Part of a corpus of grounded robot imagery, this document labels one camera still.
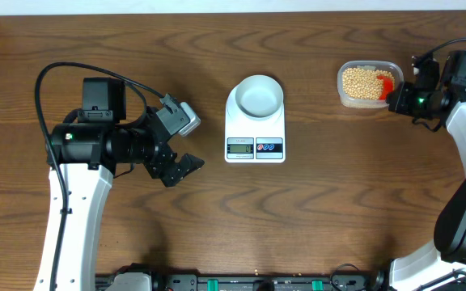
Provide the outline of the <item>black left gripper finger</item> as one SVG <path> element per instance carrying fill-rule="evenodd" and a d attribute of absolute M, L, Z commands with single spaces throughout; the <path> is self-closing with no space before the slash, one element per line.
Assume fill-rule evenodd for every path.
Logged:
<path fill-rule="evenodd" d="M 204 164 L 204 160 L 191 154 L 184 154 L 179 161 L 180 169 L 184 174 L 190 174 L 196 170 L 199 170 L 204 166 Z"/>
<path fill-rule="evenodd" d="M 189 163 L 172 163 L 161 172 L 160 180 L 165 187 L 174 187 L 190 172 L 190 169 Z"/>

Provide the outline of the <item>red measuring scoop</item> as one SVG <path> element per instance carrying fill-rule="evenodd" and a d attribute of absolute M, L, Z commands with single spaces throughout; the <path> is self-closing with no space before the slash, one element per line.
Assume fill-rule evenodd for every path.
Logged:
<path fill-rule="evenodd" d="M 381 74 L 377 77 L 377 79 L 380 80 L 383 84 L 379 100 L 385 100 L 388 94 L 394 90 L 394 78 Z"/>

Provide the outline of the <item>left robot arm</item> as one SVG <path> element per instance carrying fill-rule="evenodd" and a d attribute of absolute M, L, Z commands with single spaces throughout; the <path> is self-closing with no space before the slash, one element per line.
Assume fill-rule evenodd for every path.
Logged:
<path fill-rule="evenodd" d="M 126 123 L 125 90 L 116 78 L 85 78 L 83 105 L 50 135 L 50 206 L 36 290 L 93 290 L 104 206 L 119 164 L 143 165 L 167 188 L 200 169 L 203 160 L 169 146 L 200 119 L 186 102 L 165 95 Z"/>

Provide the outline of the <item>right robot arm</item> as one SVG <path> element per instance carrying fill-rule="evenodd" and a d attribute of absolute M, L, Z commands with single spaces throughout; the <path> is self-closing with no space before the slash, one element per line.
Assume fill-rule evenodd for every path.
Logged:
<path fill-rule="evenodd" d="M 453 138 L 465 179 L 439 214 L 434 238 L 405 257 L 394 259 L 384 290 L 453 289 L 466 279 L 466 51 L 449 52 L 444 67 L 432 53 L 413 58 L 415 82 L 387 96 L 388 109 L 426 125 L 437 120 Z"/>

